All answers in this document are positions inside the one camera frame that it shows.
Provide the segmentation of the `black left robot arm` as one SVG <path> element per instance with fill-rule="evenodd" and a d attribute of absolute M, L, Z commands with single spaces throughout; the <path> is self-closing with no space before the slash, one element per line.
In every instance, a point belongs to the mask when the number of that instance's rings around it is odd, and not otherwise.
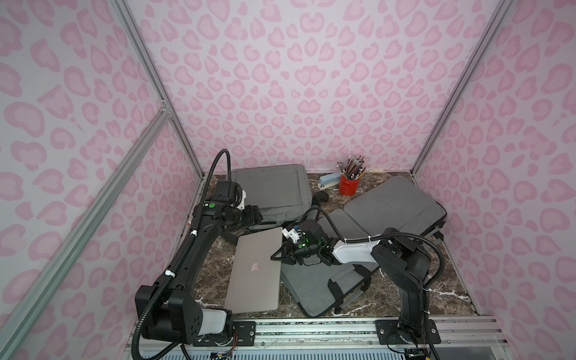
<path fill-rule="evenodd" d="M 167 342 L 170 349 L 201 337 L 217 342 L 233 339 L 230 311 L 202 307 L 194 298 L 194 288 L 217 237 L 262 221 L 257 206 L 244 205 L 245 197 L 239 184 L 219 181 L 214 194 L 195 208 L 191 230 L 174 258 L 152 285 L 142 285 L 136 291 L 138 322 L 131 341 L 133 353 L 140 352 L 141 339 Z"/>

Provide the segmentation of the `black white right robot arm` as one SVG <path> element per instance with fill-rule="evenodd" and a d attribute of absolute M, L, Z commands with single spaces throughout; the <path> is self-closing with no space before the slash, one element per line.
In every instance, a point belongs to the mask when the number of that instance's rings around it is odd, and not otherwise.
<path fill-rule="evenodd" d="M 339 232 L 329 236 L 312 220 L 282 229 L 282 243 L 270 259 L 282 264 L 281 280 L 307 317 L 320 317 L 329 311 L 341 312 L 371 285 L 380 269 L 397 287 L 400 315 L 395 326 L 387 326 L 383 343 L 430 344 L 434 339 L 429 323 L 430 285 L 443 273 L 445 262 L 430 275 L 432 248 L 426 238 L 388 228 L 364 238 L 344 238 Z"/>

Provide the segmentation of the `grey zippered laptop bag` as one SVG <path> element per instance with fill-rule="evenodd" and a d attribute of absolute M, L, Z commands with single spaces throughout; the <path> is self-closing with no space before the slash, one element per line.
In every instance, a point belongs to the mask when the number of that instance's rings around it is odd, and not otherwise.
<path fill-rule="evenodd" d="M 301 164 L 236 169 L 231 180 L 247 193 L 245 204 L 257 206 L 262 215 L 250 231 L 268 230 L 299 220 L 312 206 L 326 197 L 312 192 L 308 174 Z"/>

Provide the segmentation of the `dark green laptop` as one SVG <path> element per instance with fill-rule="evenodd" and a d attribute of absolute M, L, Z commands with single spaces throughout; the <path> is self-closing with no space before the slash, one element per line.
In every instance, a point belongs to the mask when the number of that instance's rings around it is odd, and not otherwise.
<path fill-rule="evenodd" d="M 276 227 L 238 238 L 224 307 L 234 314 L 278 308 L 281 263 L 271 260 L 280 249 L 282 229 Z"/>

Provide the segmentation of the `grey laptop sleeve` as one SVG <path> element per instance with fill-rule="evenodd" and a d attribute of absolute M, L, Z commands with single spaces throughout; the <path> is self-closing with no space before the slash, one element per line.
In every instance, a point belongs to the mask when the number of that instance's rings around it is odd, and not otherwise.
<path fill-rule="evenodd" d="M 280 280 L 302 313 L 315 318 L 337 313 L 365 293 L 378 269 L 373 262 L 325 265 L 312 256 L 303 265 L 283 264 Z"/>

